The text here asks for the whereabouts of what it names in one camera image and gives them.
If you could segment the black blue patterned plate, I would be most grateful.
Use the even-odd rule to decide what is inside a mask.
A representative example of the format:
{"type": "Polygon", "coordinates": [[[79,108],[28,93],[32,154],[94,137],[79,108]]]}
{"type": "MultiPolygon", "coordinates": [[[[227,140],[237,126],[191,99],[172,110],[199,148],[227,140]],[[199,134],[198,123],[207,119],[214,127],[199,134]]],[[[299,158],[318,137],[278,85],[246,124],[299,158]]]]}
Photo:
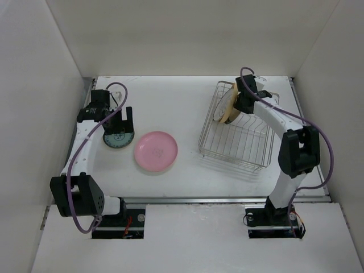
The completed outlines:
{"type": "Polygon", "coordinates": [[[103,142],[110,148],[124,148],[134,139],[134,133],[103,135],[103,142]]]}

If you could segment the metal wire dish rack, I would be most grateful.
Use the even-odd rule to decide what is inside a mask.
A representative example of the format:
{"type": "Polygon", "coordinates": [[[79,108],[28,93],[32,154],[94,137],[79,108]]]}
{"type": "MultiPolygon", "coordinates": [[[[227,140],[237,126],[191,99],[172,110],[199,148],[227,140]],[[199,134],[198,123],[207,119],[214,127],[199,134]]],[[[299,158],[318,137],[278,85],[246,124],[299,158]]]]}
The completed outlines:
{"type": "Polygon", "coordinates": [[[218,103],[233,85],[228,81],[217,83],[198,140],[198,149],[204,156],[254,171],[264,169],[271,163],[275,136],[266,122],[244,113],[230,124],[214,120],[218,103]]]}

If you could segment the pink plate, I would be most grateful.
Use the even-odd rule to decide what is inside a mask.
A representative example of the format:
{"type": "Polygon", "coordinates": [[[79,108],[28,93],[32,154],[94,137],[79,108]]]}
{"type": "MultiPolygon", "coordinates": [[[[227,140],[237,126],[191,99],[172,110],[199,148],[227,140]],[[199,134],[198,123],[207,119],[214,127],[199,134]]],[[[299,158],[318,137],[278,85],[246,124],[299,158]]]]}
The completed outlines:
{"type": "Polygon", "coordinates": [[[145,171],[163,172],[175,162],[178,155],[177,142],[164,131],[144,134],[136,143],[134,158],[145,171]]]}

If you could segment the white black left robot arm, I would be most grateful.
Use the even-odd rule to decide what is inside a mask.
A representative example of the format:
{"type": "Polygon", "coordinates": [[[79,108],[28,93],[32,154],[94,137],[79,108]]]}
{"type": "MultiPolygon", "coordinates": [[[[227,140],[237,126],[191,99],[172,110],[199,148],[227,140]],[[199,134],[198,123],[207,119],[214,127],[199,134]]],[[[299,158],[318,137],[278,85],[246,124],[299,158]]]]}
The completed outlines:
{"type": "Polygon", "coordinates": [[[133,109],[121,107],[125,96],[120,91],[93,90],[88,105],[77,115],[76,136],[69,159],[58,177],[50,181],[50,189],[63,217],[107,216],[114,225],[127,220],[125,203],[120,197],[103,193],[92,177],[96,152],[100,143],[119,149],[134,139],[133,109]]]}

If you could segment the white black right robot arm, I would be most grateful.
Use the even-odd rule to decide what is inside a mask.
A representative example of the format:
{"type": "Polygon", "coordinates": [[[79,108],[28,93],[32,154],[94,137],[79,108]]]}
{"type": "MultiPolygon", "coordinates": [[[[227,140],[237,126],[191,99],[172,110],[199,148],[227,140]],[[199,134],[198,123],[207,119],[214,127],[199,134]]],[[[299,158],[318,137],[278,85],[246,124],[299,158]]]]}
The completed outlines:
{"type": "Polygon", "coordinates": [[[240,76],[235,82],[238,89],[235,108],[262,119],[281,141],[278,153],[280,174],[274,190],[266,199],[263,216],[271,225],[286,225],[292,196],[306,174],[320,162],[319,131],[295,121],[279,107],[271,93],[259,91],[255,76],[240,76]]]}

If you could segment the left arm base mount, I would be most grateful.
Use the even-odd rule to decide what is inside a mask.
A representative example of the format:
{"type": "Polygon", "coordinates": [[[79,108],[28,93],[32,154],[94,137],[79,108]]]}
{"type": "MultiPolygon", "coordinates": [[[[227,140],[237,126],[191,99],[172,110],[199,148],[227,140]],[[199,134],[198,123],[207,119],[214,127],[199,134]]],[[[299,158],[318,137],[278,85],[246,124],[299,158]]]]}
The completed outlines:
{"type": "Polygon", "coordinates": [[[119,214],[105,215],[92,232],[92,239],[143,239],[146,206],[123,204],[119,214]]]}

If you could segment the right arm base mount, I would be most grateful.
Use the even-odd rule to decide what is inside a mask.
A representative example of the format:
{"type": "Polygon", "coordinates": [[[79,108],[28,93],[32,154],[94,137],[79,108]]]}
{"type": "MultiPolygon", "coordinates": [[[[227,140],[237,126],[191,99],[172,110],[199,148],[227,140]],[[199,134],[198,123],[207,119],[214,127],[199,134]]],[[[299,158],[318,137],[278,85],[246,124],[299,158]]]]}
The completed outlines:
{"type": "Polygon", "coordinates": [[[305,224],[294,206],[289,215],[287,210],[283,210],[283,213],[275,216],[262,206],[248,206],[245,208],[243,223],[247,226],[250,239],[303,239],[306,234],[305,224]]]}

